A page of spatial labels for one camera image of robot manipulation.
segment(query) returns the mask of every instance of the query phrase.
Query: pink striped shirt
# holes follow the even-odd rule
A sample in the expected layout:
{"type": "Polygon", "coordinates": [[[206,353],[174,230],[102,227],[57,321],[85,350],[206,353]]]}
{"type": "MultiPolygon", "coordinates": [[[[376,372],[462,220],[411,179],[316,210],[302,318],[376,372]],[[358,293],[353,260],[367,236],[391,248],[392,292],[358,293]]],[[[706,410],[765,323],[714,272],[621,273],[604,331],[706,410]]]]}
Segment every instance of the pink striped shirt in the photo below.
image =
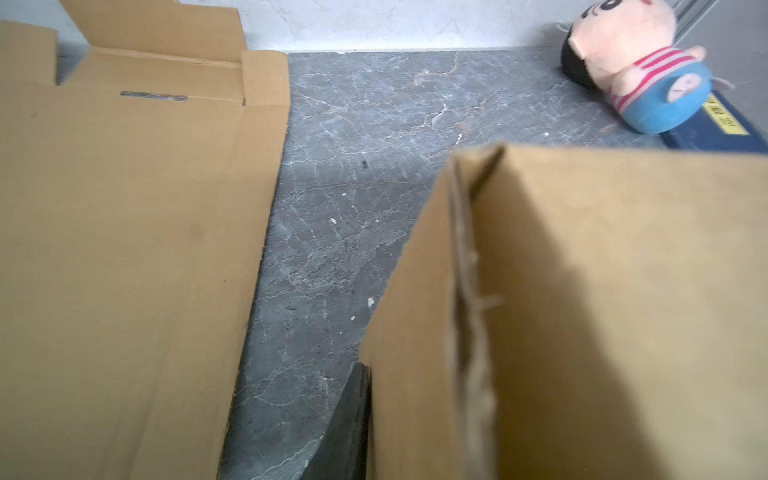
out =
{"type": "Polygon", "coordinates": [[[635,88],[631,93],[624,95],[613,95],[609,91],[608,94],[611,97],[611,103],[614,108],[621,114],[627,110],[642,94],[644,94],[648,88],[654,86],[659,80],[669,75],[673,71],[680,68],[696,63],[698,60],[685,50],[680,50],[675,47],[665,47],[660,50],[656,50],[650,55],[646,55],[640,60],[634,62],[636,67],[640,67],[643,76],[643,81],[635,88]]]}

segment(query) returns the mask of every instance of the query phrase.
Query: open cardboard box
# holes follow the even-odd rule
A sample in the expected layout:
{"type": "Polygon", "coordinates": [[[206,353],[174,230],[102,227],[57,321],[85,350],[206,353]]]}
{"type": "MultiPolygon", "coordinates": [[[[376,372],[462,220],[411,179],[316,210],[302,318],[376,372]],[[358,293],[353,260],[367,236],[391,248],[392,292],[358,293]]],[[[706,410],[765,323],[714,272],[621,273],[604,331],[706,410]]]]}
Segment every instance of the open cardboard box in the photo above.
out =
{"type": "Polygon", "coordinates": [[[286,133],[237,11],[0,24],[0,478],[216,478],[286,133]]]}
{"type": "Polygon", "coordinates": [[[360,347],[368,477],[768,478],[766,345],[764,157],[456,154],[360,347]]]}

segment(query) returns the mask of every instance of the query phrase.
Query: plush toy face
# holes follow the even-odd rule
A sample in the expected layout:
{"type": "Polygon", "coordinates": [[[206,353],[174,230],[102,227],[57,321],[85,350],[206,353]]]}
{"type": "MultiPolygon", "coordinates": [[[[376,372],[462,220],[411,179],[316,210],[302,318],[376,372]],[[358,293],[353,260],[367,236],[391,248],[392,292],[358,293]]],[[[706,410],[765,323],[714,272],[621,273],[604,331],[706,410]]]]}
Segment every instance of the plush toy face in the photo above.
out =
{"type": "Polygon", "coordinates": [[[672,45],[675,28],[664,0],[601,0],[576,20],[568,43],[591,69],[615,74],[672,45]]]}

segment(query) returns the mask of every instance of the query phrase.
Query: plush toy arm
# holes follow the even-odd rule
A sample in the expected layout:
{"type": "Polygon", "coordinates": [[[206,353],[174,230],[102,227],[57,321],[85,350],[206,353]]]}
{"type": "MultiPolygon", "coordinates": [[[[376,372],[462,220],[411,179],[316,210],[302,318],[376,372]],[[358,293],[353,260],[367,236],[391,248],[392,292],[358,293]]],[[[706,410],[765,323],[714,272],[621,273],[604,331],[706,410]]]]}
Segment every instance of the plush toy arm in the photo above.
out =
{"type": "Polygon", "coordinates": [[[688,48],[688,53],[694,56],[698,61],[704,61],[704,57],[707,56],[707,49],[696,45],[695,47],[688,48]]]}
{"type": "Polygon", "coordinates": [[[643,71],[634,65],[618,72],[611,82],[611,93],[623,97],[632,93],[643,81],[643,71]]]}

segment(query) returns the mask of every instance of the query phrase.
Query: plush toy eye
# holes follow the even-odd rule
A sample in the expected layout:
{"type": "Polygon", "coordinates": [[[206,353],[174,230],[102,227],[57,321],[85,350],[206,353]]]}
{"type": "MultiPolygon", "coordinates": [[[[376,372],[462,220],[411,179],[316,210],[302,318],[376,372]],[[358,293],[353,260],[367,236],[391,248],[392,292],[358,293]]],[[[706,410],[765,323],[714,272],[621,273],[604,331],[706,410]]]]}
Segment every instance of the plush toy eye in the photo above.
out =
{"type": "Polygon", "coordinates": [[[611,10],[612,8],[618,7],[620,3],[621,0],[605,0],[605,2],[600,5],[600,8],[603,10],[611,10]]]}

